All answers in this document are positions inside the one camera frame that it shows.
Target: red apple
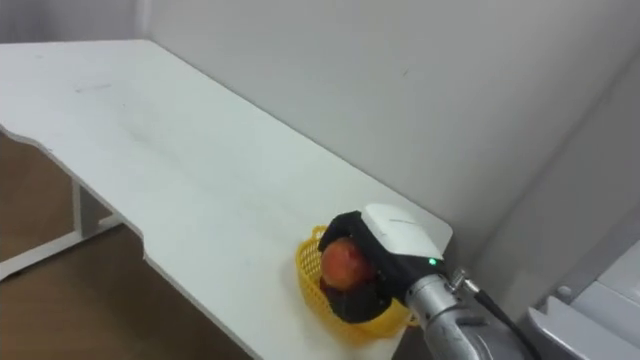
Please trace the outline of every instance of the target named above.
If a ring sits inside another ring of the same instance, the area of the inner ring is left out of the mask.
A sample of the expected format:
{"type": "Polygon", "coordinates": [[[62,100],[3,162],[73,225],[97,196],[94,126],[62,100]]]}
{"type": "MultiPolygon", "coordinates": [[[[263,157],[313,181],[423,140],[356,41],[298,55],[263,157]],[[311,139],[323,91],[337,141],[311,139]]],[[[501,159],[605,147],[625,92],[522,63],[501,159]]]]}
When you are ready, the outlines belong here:
{"type": "Polygon", "coordinates": [[[322,252],[322,278],[328,286],[346,291],[373,279],[375,271],[348,237],[335,240],[322,252]]]}

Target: white wall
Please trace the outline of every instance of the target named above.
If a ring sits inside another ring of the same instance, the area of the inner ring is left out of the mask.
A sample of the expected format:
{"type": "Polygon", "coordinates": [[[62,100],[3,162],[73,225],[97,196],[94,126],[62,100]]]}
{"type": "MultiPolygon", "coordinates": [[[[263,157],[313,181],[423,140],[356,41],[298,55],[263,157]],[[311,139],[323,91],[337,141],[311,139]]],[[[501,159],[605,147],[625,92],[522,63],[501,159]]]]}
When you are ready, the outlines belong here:
{"type": "Polygon", "coordinates": [[[149,31],[450,222],[468,255],[631,56],[639,16],[637,0],[154,0],[149,31]]]}
{"type": "Polygon", "coordinates": [[[519,316],[639,205],[640,54],[502,224],[474,274],[519,316]]]}
{"type": "Polygon", "coordinates": [[[139,0],[0,0],[0,43],[134,37],[139,0]]]}

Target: white table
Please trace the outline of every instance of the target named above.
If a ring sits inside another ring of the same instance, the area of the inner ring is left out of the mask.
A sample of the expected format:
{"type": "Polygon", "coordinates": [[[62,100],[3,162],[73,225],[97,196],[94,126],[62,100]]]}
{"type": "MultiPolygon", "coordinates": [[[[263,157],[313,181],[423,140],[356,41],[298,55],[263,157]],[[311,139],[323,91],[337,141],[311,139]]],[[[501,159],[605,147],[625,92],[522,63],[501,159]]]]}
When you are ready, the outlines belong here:
{"type": "MultiPolygon", "coordinates": [[[[314,225],[384,202],[412,213],[441,251],[451,237],[148,41],[1,45],[0,130],[39,147],[140,235],[145,260],[254,357],[388,359],[397,346],[400,335],[344,348],[305,307],[293,257],[314,225]]],[[[90,203],[82,188],[78,202],[90,203]]]]}

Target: black cable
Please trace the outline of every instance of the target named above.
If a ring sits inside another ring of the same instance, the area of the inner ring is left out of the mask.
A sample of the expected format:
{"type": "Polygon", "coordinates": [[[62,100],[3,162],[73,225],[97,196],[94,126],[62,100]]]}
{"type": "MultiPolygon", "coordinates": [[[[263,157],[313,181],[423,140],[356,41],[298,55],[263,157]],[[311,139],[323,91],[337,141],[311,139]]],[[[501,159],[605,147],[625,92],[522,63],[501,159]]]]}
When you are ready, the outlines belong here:
{"type": "Polygon", "coordinates": [[[535,345],[527,338],[527,336],[520,330],[520,328],[509,319],[509,316],[498,306],[498,304],[493,301],[493,299],[487,294],[484,290],[480,290],[473,296],[476,301],[484,306],[493,316],[498,318],[498,320],[502,321],[520,340],[522,345],[527,348],[527,351],[531,354],[534,360],[542,360],[540,357],[540,353],[538,349],[536,349],[535,345]]]}

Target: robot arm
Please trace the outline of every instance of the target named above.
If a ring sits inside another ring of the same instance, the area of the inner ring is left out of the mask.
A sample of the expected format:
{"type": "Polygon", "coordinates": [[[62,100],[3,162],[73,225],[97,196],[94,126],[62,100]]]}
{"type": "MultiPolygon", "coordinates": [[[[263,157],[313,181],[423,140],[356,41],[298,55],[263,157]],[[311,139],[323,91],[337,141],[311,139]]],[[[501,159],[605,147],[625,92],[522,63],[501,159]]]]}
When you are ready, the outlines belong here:
{"type": "Polygon", "coordinates": [[[334,313],[344,321],[373,319],[395,298],[418,319],[435,359],[527,359],[521,342],[532,358],[539,359],[520,330],[466,273],[458,271],[451,279],[447,277],[442,254],[406,212],[372,204],[362,212],[338,215],[325,231],[318,249],[323,251],[343,236],[350,236],[377,269],[370,284],[348,292],[327,292],[334,313]],[[488,310],[499,312],[495,315],[508,322],[512,333],[502,331],[493,320],[471,310],[461,300],[461,292],[489,302],[488,310]]]}

